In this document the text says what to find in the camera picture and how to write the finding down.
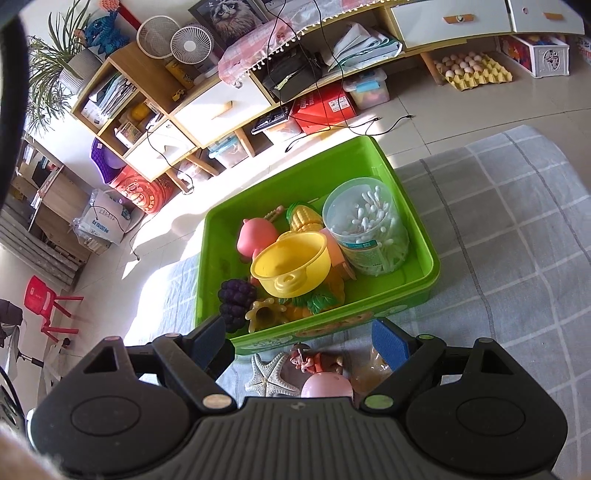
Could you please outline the red cardboard box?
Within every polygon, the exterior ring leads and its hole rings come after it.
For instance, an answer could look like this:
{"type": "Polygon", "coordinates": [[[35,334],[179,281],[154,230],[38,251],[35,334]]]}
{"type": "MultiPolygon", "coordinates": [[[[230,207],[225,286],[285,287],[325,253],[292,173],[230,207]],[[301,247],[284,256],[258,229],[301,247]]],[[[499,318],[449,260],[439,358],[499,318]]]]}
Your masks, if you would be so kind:
{"type": "Polygon", "coordinates": [[[353,119],[356,108],[342,85],[332,83],[295,99],[290,117],[305,134],[315,134],[353,119]]]}

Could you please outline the pink pig toy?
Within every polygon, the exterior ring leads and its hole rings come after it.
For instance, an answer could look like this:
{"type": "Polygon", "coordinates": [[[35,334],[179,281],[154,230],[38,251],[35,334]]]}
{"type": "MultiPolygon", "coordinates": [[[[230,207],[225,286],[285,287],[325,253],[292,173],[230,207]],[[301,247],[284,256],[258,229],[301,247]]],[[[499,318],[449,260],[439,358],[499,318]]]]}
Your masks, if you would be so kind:
{"type": "Polygon", "coordinates": [[[279,238],[276,226],[264,218],[243,219],[236,249],[243,260],[253,260],[279,238]]]}

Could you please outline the beige starfish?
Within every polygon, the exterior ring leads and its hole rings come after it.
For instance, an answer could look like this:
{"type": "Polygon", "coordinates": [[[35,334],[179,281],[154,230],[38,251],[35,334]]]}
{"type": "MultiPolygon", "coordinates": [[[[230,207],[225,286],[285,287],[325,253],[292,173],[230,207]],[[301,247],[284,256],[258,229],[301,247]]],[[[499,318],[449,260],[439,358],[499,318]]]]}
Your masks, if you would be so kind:
{"type": "Polygon", "coordinates": [[[252,378],[245,383],[247,392],[260,397],[297,397],[301,390],[283,379],[281,372],[287,362],[287,354],[279,353],[269,362],[263,362],[259,354],[252,355],[252,378]]]}

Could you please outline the clear cotton swab jar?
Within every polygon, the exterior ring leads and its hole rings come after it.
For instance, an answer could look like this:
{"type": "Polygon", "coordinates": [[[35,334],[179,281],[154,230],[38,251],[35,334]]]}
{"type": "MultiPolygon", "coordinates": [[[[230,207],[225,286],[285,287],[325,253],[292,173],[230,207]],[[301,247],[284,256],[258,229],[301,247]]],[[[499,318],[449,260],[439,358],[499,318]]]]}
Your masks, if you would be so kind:
{"type": "Polygon", "coordinates": [[[393,193],[378,179],[359,177],[339,185],[322,206],[322,220],[356,271],[389,274],[407,258],[408,231],[393,193]]]}

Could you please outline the red plastic chair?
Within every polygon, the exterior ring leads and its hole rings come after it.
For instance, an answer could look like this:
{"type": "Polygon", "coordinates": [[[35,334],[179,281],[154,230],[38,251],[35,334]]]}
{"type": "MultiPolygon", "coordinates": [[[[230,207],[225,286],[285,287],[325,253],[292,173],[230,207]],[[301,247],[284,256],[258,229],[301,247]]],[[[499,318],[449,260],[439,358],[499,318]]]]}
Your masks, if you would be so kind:
{"type": "Polygon", "coordinates": [[[68,318],[72,317],[71,313],[60,304],[60,301],[82,302],[83,297],[58,295],[39,277],[31,277],[25,290],[24,305],[30,312],[42,318],[40,331],[53,342],[58,342],[55,333],[66,335],[76,335],[79,333],[77,328],[54,327],[51,324],[54,309],[68,318]]]}

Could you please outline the clear storage box blue lid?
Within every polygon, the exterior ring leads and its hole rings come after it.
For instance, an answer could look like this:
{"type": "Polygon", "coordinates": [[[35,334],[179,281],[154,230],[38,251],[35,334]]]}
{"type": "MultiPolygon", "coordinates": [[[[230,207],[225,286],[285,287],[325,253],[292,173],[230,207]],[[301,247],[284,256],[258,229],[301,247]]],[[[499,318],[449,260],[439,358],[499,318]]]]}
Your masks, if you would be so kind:
{"type": "Polygon", "coordinates": [[[208,157],[229,169],[249,157],[249,153],[242,146],[238,136],[231,134],[209,146],[208,157]]]}

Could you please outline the black bag on shelf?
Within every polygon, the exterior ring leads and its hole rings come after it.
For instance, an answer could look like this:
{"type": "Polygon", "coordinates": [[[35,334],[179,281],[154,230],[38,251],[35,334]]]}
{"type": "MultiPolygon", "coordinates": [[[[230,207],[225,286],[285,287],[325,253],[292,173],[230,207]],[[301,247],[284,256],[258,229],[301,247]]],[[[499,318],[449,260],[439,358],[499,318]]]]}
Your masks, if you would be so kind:
{"type": "Polygon", "coordinates": [[[276,100],[286,103],[321,80],[324,66],[320,54],[294,48],[270,60],[262,83],[276,100]]]}

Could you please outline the red dwarf figurine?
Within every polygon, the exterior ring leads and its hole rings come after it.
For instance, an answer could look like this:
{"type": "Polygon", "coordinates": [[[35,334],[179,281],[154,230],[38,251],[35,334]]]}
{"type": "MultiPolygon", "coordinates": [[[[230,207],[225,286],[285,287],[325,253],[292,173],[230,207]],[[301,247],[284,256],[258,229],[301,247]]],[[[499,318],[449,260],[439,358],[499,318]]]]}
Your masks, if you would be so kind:
{"type": "Polygon", "coordinates": [[[344,371],[342,355],[314,350],[304,343],[297,343],[291,347],[290,363],[301,373],[311,375],[326,372],[342,374],[344,371]]]}

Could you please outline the blue plush toy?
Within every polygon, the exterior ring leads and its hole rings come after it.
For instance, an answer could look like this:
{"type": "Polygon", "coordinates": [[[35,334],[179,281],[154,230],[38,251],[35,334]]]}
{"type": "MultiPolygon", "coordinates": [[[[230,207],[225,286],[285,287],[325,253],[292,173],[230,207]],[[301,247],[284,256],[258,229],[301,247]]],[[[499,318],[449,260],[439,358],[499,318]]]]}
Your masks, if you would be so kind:
{"type": "Polygon", "coordinates": [[[130,40],[116,26],[117,17],[118,12],[113,10],[89,23],[83,30],[84,45],[97,47],[98,54],[106,57],[126,46],[130,40]]]}

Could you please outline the grey checked blanket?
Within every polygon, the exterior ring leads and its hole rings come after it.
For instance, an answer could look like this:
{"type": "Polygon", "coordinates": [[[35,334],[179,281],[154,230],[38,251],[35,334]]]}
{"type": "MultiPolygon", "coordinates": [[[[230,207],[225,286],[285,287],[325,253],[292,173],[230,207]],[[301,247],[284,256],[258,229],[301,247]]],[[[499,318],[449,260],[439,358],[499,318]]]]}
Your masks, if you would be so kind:
{"type": "Polygon", "coordinates": [[[405,265],[377,279],[409,287],[368,311],[300,333],[235,338],[222,377],[242,398],[252,354],[270,358],[299,341],[358,362],[370,321],[467,345],[490,335],[551,394],[568,421],[557,474],[590,471],[590,195],[551,140],[522,125],[396,171],[440,259],[438,275],[412,242],[405,265]]]}

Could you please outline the clear storage box pastel contents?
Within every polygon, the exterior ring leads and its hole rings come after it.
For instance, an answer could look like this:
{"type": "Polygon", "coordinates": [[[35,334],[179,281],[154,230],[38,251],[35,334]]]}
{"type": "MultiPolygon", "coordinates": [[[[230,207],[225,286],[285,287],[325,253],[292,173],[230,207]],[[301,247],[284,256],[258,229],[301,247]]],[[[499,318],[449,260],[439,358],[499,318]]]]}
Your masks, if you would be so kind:
{"type": "Polygon", "coordinates": [[[342,88],[352,97],[356,107],[367,110],[390,101],[387,78],[382,68],[367,70],[346,78],[342,88]]]}

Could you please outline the yellow egg tray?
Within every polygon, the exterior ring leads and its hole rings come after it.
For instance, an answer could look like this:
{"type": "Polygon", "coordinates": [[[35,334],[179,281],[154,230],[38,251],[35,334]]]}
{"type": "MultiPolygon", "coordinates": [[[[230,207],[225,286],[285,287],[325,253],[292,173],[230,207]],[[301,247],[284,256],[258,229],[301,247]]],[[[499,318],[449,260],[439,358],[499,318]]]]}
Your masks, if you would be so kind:
{"type": "Polygon", "coordinates": [[[513,81],[512,73],[484,53],[459,53],[435,60],[438,73],[458,91],[513,81]]]}

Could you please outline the purple plastic grape bunch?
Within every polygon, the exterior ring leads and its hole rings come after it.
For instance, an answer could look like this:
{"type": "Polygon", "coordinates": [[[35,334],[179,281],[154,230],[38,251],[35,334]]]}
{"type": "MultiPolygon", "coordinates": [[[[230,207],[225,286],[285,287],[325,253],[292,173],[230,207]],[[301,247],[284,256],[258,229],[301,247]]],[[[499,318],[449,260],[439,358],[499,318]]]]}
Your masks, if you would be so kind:
{"type": "Polygon", "coordinates": [[[245,327],[245,315],[256,301],[256,287],[242,279],[226,280],[221,284],[217,297],[221,301],[218,311],[226,332],[235,333],[245,327]]]}

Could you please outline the pink checked cloth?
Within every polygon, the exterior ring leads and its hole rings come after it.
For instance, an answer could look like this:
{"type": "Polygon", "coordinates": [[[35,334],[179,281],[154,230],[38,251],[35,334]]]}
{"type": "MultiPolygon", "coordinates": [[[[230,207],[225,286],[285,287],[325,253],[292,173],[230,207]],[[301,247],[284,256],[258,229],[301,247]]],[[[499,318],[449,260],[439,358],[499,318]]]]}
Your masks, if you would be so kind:
{"type": "Polygon", "coordinates": [[[279,11],[271,13],[269,22],[256,27],[226,48],[217,66],[217,76],[225,84],[238,87],[243,76],[315,27],[381,4],[385,2],[280,1],[279,11]]]}

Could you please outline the toy corn cob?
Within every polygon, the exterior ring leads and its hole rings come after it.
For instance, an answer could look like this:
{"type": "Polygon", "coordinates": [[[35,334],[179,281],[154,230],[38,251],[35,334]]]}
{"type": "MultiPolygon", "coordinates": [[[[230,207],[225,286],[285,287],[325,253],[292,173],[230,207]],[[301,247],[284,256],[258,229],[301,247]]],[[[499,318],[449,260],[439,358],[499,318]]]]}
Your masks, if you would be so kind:
{"type": "Polygon", "coordinates": [[[321,231],[325,227],[322,216],[309,203],[295,202],[287,208],[287,223],[294,233],[321,231]]]}

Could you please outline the red printed bag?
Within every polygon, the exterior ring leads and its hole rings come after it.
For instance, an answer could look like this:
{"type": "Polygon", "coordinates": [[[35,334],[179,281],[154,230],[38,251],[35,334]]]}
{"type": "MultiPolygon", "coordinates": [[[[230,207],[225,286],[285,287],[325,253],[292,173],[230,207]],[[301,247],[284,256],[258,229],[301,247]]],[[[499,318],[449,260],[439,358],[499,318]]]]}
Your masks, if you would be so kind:
{"type": "Polygon", "coordinates": [[[145,214],[158,213],[178,192],[178,188],[166,174],[147,181],[130,166],[124,167],[109,186],[145,214]]]}

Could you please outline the white desk fan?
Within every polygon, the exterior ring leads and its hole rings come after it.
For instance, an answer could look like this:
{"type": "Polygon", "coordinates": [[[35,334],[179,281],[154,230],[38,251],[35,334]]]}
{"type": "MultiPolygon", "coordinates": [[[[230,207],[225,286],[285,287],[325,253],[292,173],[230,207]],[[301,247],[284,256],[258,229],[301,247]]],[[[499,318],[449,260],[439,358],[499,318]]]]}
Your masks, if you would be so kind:
{"type": "Polygon", "coordinates": [[[187,65],[197,65],[211,55],[214,39],[206,29],[188,25],[177,30],[170,39],[173,57],[187,65]]]}

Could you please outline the translucent beige hand toy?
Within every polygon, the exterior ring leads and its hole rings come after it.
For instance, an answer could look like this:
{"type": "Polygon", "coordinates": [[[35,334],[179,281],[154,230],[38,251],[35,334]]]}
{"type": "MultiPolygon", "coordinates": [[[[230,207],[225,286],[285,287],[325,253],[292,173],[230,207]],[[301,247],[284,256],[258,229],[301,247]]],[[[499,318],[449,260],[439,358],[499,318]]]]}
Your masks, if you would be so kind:
{"type": "Polygon", "coordinates": [[[249,322],[249,333],[287,323],[286,311],[287,308],[274,298],[254,301],[252,308],[245,314],[245,319],[249,322]]]}

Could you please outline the potted green plant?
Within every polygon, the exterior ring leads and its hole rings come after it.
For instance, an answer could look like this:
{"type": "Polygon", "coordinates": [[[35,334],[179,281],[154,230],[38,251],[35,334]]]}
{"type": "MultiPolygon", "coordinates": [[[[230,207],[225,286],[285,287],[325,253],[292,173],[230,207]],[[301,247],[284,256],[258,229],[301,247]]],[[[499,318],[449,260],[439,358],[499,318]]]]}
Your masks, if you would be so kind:
{"type": "Polygon", "coordinates": [[[101,66],[99,57],[81,39],[90,21],[89,5],[75,1],[66,12],[50,14],[49,41],[28,38],[30,132],[47,131],[53,121],[63,118],[101,66]]]}

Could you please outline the long wooden TV cabinet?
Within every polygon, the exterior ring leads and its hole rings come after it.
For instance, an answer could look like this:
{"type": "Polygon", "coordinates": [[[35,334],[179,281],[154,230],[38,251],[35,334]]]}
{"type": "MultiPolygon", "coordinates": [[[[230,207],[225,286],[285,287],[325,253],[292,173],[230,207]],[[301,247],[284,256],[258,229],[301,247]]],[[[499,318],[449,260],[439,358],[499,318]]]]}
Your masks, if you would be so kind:
{"type": "Polygon", "coordinates": [[[242,128],[271,108],[382,62],[384,53],[352,67],[342,63],[312,84],[273,72],[297,50],[297,41],[329,25],[346,26],[377,11],[401,44],[402,57],[505,33],[582,35],[586,12],[565,1],[372,1],[342,2],[329,14],[320,2],[283,3],[273,18],[228,47],[217,71],[189,89],[163,63],[132,42],[112,53],[81,92],[74,116],[105,148],[147,181],[153,181],[197,149],[242,128]]]}

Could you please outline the white patterned toy box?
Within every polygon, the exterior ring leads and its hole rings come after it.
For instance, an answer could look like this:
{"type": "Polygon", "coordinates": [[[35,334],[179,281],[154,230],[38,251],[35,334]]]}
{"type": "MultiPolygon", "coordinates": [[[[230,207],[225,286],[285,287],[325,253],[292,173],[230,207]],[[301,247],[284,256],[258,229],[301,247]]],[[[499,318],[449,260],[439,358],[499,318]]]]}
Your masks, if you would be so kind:
{"type": "Polygon", "coordinates": [[[536,79],[570,75],[570,47],[560,38],[502,35],[497,48],[536,79]]]}

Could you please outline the yellow toy pot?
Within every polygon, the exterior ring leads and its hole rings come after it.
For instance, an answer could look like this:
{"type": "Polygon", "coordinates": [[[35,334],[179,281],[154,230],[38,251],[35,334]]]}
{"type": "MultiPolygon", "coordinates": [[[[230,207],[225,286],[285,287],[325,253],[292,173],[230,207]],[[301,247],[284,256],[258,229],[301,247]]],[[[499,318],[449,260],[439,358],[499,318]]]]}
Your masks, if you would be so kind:
{"type": "Polygon", "coordinates": [[[294,298],[320,286],[331,267],[322,233],[286,233],[256,256],[250,275],[270,296],[294,298]]]}

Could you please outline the white paper shopping bag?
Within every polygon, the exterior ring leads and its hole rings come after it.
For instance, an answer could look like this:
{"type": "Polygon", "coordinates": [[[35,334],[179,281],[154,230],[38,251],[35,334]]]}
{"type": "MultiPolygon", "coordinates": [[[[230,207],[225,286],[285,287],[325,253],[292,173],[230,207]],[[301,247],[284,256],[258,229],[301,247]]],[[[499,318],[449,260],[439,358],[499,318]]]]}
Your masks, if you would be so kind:
{"type": "Polygon", "coordinates": [[[80,217],[71,227],[76,234],[93,236],[119,244],[129,229],[130,212],[105,192],[95,189],[80,217]]]}

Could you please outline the pink capsule egg toy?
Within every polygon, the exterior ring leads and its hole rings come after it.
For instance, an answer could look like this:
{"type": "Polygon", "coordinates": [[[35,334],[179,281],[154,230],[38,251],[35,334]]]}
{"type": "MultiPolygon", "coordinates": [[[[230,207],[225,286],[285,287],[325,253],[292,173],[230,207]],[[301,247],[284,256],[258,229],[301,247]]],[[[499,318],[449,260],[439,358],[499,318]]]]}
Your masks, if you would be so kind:
{"type": "Polygon", "coordinates": [[[321,372],[308,377],[301,388],[301,398],[349,397],[353,387],[349,379],[335,372],[321,372]]]}

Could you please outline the stack of papers on shelf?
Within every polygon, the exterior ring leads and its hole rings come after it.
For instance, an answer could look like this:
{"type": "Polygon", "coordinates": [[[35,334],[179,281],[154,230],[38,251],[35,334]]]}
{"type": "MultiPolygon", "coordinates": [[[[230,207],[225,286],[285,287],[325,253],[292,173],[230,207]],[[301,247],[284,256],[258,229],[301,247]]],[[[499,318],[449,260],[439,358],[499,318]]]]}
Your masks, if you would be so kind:
{"type": "Polygon", "coordinates": [[[81,114],[92,125],[102,127],[135,90],[126,77],[116,72],[90,93],[81,114]]]}

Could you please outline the orange pumpkin toy green leaves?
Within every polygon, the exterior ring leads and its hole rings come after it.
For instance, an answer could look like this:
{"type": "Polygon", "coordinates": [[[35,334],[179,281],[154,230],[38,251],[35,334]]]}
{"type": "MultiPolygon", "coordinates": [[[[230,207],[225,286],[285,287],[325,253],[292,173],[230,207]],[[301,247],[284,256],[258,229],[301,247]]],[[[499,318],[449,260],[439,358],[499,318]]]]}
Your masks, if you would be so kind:
{"type": "Polygon", "coordinates": [[[345,280],[338,269],[332,268],[322,284],[300,297],[280,299],[286,307],[284,315],[290,321],[308,318],[338,308],[346,302],[345,280]]]}

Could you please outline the framed cat picture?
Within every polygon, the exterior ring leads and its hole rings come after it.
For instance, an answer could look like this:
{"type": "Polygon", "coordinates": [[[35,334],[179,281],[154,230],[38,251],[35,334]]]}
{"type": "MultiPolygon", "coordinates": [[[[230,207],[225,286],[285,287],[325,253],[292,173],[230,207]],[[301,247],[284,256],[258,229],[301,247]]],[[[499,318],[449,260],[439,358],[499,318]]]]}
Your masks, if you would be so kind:
{"type": "Polygon", "coordinates": [[[256,1],[208,0],[198,1],[188,11],[213,34],[223,48],[235,44],[267,22],[256,1]]]}

